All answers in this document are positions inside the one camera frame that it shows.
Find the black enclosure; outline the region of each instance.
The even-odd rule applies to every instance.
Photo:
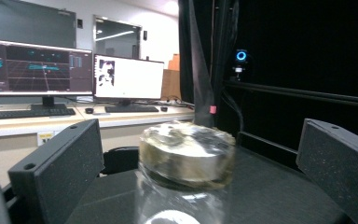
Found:
[[[241,110],[243,128],[228,100],[220,104],[216,126],[245,133],[246,147],[271,148],[272,157],[282,156],[274,155],[277,148],[296,153],[305,118],[358,134],[358,1],[239,3],[222,85]],[[237,49],[248,53],[239,80]]]

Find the computer monitor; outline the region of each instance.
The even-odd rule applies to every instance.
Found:
[[[0,40],[0,96],[41,96],[42,105],[55,105],[54,96],[92,95],[92,51]]]
[[[128,105],[161,98],[164,63],[94,54],[94,98]]]

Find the white desk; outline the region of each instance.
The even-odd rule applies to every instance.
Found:
[[[28,105],[2,105],[0,110],[26,109]],[[93,105],[68,105],[76,114],[62,118],[0,119],[0,185],[8,184],[7,170],[37,149],[36,134],[58,133],[69,125],[86,119],[98,119],[101,127],[103,151],[114,147],[139,146],[139,137],[148,127],[172,120],[191,121],[193,110],[170,107],[158,113],[111,113],[90,115],[86,107]],[[94,113],[104,113],[103,105],[94,106]]]

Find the foam block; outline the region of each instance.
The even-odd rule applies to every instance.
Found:
[[[337,125],[305,119],[298,168],[358,223],[358,136]]]
[[[14,165],[8,175],[31,223],[63,223],[103,169],[97,119],[71,125]]]

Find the black curtain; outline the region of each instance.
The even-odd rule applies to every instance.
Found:
[[[213,127],[210,66],[213,0],[179,0],[179,48],[182,100],[195,105],[194,123]]]

